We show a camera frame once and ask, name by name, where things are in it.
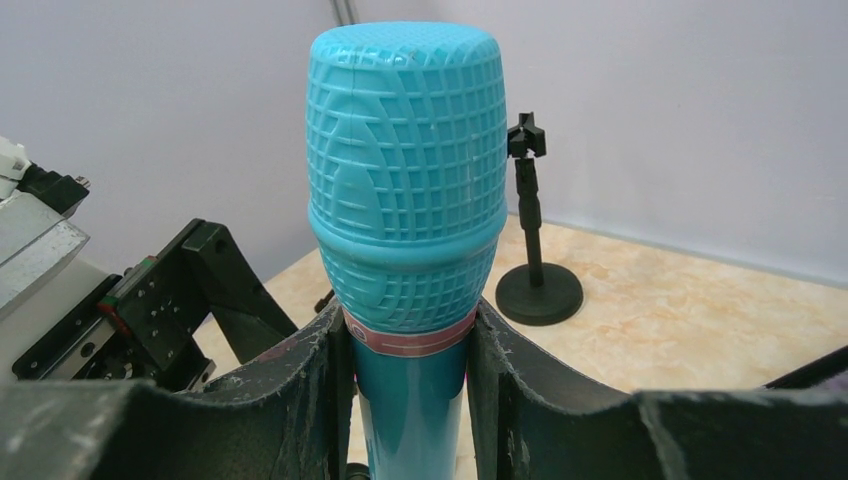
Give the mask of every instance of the textured grille pattern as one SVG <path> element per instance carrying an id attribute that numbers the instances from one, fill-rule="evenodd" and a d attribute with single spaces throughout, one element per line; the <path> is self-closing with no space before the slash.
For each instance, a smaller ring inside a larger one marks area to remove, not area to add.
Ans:
<path id="1" fill-rule="evenodd" d="M 354 249 L 379 245 L 415 255 L 420 245 L 452 242 L 459 252 L 467 237 L 503 224 L 503 71 L 487 33 L 415 22 L 330 30 L 313 43 L 307 97 L 310 209 L 319 241 L 320 230 Z M 495 242 L 496 235 L 457 265 L 422 263 L 404 274 L 344 261 L 326 242 L 321 251 L 351 314 L 375 329 L 412 332 L 441 328 L 471 310 Z"/>

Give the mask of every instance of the blue microphone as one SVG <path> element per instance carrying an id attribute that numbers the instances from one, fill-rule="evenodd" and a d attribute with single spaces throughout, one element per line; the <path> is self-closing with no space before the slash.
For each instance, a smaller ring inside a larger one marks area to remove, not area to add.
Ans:
<path id="1" fill-rule="evenodd" d="M 387 22 L 312 44 L 309 221 L 354 340 L 376 480 L 453 478 L 466 334 L 506 222 L 500 49 Z"/>

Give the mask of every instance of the beige table surface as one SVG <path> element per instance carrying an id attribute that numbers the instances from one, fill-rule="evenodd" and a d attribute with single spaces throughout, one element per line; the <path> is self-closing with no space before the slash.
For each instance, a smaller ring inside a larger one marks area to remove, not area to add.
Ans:
<path id="1" fill-rule="evenodd" d="M 541 231 L 544 260 L 583 283 L 581 310 L 559 325 L 510 324 L 584 374 L 624 391 L 758 387 L 848 344 L 848 291 L 747 270 L 565 227 Z M 483 296 L 526 262 L 510 216 Z M 298 327 L 330 289 L 317 251 L 267 283 Z M 214 322 L 195 335 L 224 374 L 238 365 Z M 349 461 L 367 463 L 358 401 Z M 476 479 L 467 399 L 456 479 Z"/>

